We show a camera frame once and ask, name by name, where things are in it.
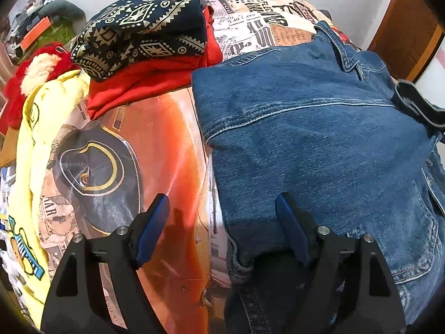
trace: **metal screw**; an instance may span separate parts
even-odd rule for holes
[[[77,233],[77,234],[75,234],[74,236],[73,236],[73,241],[75,242],[75,243],[79,243],[79,242],[81,242],[83,240],[83,234],[81,234],[81,233]]]
[[[364,239],[366,242],[369,242],[369,243],[374,242],[374,236],[372,236],[372,235],[370,235],[370,234],[368,234],[368,233],[365,233],[365,234],[363,235],[363,239]]]
[[[119,226],[116,230],[116,233],[121,236],[125,235],[127,232],[128,232],[127,226]]]
[[[318,232],[319,232],[321,235],[328,235],[328,234],[331,232],[331,230],[329,229],[329,227],[326,227],[326,226],[319,226],[319,227],[318,227]]]

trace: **red furry fabric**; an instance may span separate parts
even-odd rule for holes
[[[58,51],[56,49],[58,46],[63,48],[61,43],[53,43],[36,50],[30,59],[24,61],[16,70],[15,75],[8,80],[4,89],[4,94],[8,99],[8,102],[6,103],[6,108],[1,119],[6,119],[9,127],[14,129],[20,128],[23,105],[26,100],[26,96],[21,93],[21,84],[25,77],[26,69],[31,64],[34,57],[43,53],[55,54],[61,57],[61,60],[54,67],[54,70],[50,73],[46,81],[57,79],[63,73],[71,70],[80,69],[77,64],[71,62],[70,53]]]

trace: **geometric tribal pattern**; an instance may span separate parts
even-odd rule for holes
[[[137,61],[202,55],[206,42],[200,0],[119,0],[88,21],[71,60],[103,81]]]

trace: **yellow cloth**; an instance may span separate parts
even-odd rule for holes
[[[16,182],[9,197],[11,243],[25,272],[25,304],[40,328],[50,288],[48,256],[39,241],[39,201],[51,144],[68,115],[88,94],[80,70],[38,86],[26,99],[17,141]]]

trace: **red plush toy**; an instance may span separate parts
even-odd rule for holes
[[[26,97],[39,85],[57,79],[60,75],[80,67],[71,62],[70,53],[61,43],[52,43],[34,52],[8,80],[4,95],[8,99],[2,118],[9,127],[19,129]]]

